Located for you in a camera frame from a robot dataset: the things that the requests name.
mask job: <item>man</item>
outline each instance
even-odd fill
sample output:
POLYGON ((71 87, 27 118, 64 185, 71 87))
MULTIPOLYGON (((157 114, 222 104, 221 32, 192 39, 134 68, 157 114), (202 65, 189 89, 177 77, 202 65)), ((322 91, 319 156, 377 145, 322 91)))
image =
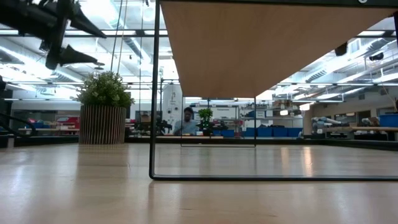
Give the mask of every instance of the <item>man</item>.
POLYGON ((174 135, 181 135, 181 132, 182 134, 196 135, 198 123, 195 120, 192 120, 192 115, 193 110, 191 107, 184 109, 184 121, 182 122, 182 128, 181 121, 177 121, 174 125, 174 135))

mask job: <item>potted plant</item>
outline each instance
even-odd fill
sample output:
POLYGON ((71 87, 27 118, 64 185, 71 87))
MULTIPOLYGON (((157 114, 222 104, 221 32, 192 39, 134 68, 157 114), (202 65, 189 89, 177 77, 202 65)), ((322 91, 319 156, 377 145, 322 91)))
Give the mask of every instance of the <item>potted plant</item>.
POLYGON ((126 108, 134 99, 125 92, 122 78, 114 72, 90 74, 79 90, 80 144, 124 143, 126 108))
POLYGON ((198 125, 200 131, 203 131, 204 136, 210 136, 212 131, 212 125, 210 124, 210 118, 213 116, 213 111, 209 108, 201 109, 198 111, 200 117, 200 124, 198 125))

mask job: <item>small potted plant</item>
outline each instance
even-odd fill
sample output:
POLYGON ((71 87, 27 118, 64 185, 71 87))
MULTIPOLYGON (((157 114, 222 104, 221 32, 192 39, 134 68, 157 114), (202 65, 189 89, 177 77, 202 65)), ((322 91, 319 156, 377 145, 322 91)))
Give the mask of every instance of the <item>small potted plant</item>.
POLYGON ((125 92, 122 78, 114 72, 90 74, 79 90, 80 144, 124 143, 126 108, 134 99, 125 92))
POLYGON ((209 108, 201 109, 198 111, 200 117, 200 124, 198 125, 200 131, 203 131, 204 136, 210 136, 213 134, 212 125, 210 123, 210 118, 213 116, 213 111, 209 108))

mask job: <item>ceiling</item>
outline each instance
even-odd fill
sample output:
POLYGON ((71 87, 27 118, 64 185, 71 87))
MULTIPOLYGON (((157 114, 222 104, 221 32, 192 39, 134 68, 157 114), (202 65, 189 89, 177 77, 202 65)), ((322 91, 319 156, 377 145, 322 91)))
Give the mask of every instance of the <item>ceiling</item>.
MULTIPOLYGON (((128 0, 127 6, 126 2, 122 2, 122 6, 120 7, 120 1, 117 0, 85 0, 80 1, 83 12, 86 16, 91 20, 96 26, 103 30, 115 30, 119 16, 119 11, 121 11, 121 20, 119 21, 119 28, 126 30, 141 30, 141 29, 153 29, 154 28, 154 5, 153 2, 149 3, 149 7, 146 6, 145 1, 133 1, 128 0)), ((166 29, 163 16, 161 16, 160 20, 160 28, 166 29)), ((0 24, 0 29, 9 29, 8 27, 2 26, 0 24)), ((394 30, 394 20, 392 18, 384 19, 379 22, 375 26, 370 27, 368 30, 394 30)), ((126 37, 122 39, 121 33, 118 33, 119 37, 108 37, 107 39, 96 39, 93 37, 66 37, 64 38, 63 44, 71 45, 75 50, 83 52, 85 54, 91 55, 98 59, 99 62, 103 62, 105 65, 103 66, 104 70, 111 69, 111 62, 113 61, 113 71, 119 70, 119 73, 124 78, 125 82, 151 82, 152 81, 152 64, 153 64, 153 51, 154 51, 154 38, 153 37, 127 37, 131 39, 135 47, 138 51, 141 51, 142 58, 137 54, 137 50, 134 50, 131 47, 131 44, 126 43, 126 37)), ((366 44, 369 42, 375 41, 377 39, 353 39, 350 42, 362 41, 363 47, 366 47, 366 44)), ((27 66, 27 65, 6 65, 0 64, 0 74, 5 78, 6 81, 13 82, 24 82, 24 81, 35 81, 39 82, 41 80, 46 80, 44 73, 51 74, 51 71, 46 71, 46 68, 43 67, 45 62, 45 53, 39 50, 41 41, 34 37, 16 37, 10 35, 3 35, 0 32, 0 47, 11 50, 18 55, 23 56, 23 58, 27 58, 32 61, 32 63, 36 63, 37 67, 27 66), (21 74, 22 70, 27 70, 27 73, 30 74, 28 77, 26 74, 21 74)), ((177 69, 175 68, 174 60, 172 59, 172 50, 168 37, 161 37, 159 43, 159 65, 162 67, 162 77, 163 78, 171 78, 178 79, 177 69)), ((384 45, 377 52, 384 52, 385 58, 382 61, 371 62, 369 59, 365 62, 364 57, 358 57, 356 60, 346 60, 347 62, 341 63, 337 61, 335 53, 330 52, 319 58, 315 62, 307 65, 300 71, 292 74, 292 76, 288 77, 282 83, 302 83, 305 82, 306 79, 310 75, 313 75, 315 72, 323 70, 325 67, 333 67, 329 70, 327 74, 320 76, 314 80, 312 83, 335 83, 344 78, 355 75, 359 72, 366 70, 367 68, 380 66, 380 64, 384 62, 388 62, 397 57, 397 44, 392 41, 387 45, 384 45)), ((395 64, 392 67, 388 68, 388 72, 393 72, 395 69, 395 64)), ((86 77, 87 74, 92 72, 100 72, 95 70, 96 65, 94 64, 76 64, 69 65, 64 68, 57 69, 56 81, 58 82, 77 82, 82 78, 86 77)), ((362 82, 371 82, 371 80, 376 80, 380 78, 381 73, 380 70, 374 71, 372 75, 362 75, 354 80, 350 80, 347 83, 362 83, 362 82)), ((24 85, 22 86, 24 89, 34 90, 36 88, 35 85, 24 85)), ((21 90, 21 88, 8 86, 9 89, 12 90, 21 90)), ((40 86, 42 88, 53 88, 53 86, 40 86)), ((70 89, 71 86, 63 86, 59 85, 56 88, 66 88, 70 89)), ((148 98, 150 94, 150 87, 148 84, 141 85, 142 89, 148 91, 145 94, 145 98, 148 98)), ((282 92, 286 95, 290 95, 290 97, 300 96, 304 94, 311 95, 313 92, 321 95, 325 95, 326 92, 329 91, 335 92, 340 91, 343 93, 344 90, 339 88, 336 90, 331 88, 330 86, 326 86, 323 88, 319 88, 319 86, 310 86, 306 88, 292 87, 292 86, 274 86, 271 90, 275 90, 276 93, 282 92)))

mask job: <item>person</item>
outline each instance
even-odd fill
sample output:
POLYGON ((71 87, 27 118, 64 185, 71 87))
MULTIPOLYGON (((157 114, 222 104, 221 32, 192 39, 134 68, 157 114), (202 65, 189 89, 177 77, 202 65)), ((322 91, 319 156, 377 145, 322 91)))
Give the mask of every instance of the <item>person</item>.
POLYGON ((191 107, 184 109, 184 121, 177 121, 174 125, 174 135, 189 134, 196 135, 198 126, 197 121, 192 120, 193 110, 191 107))

